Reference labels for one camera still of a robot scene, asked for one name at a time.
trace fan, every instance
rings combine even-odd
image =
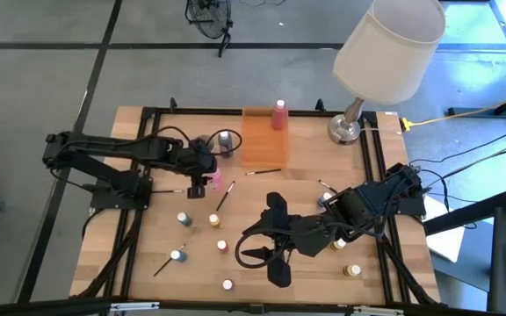
[[[221,57],[231,40],[229,28],[234,24],[231,14],[230,0],[187,0],[184,10],[184,17],[189,24],[197,26],[207,38],[216,40],[224,36],[218,50],[218,57]]]

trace pink bottle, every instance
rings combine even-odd
[[[212,180],[210,180],[210,183],[212,184],[212,189],[218,190],[218,188],[221,185],[221,171],[220,168],[216,168],[216,172],[212,174],[207,174],[207,176],[210,176]]]
[[[281,130],[288,120],[288,109],[284,100],[278,100],[272,108],[272,128]]]

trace lamp base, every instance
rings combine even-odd
[[[360,124],[357,121],[347,123],[344,115],[335,115],[329,122],[329,137],[339,145],[350,145],[360,135]]]

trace white lampshade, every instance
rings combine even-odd
[[[405,101],[416,93],[444,33],[437,0],[375,0],[337,54],[333,73],[356,97]]]

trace table lamp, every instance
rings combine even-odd
[[[355,95],[329,122],[329,137],[351,144],[360,135],[365,100],[397,104],[412,97],[445,33],[437,0],[374,0],[335,58],[334,76]]]

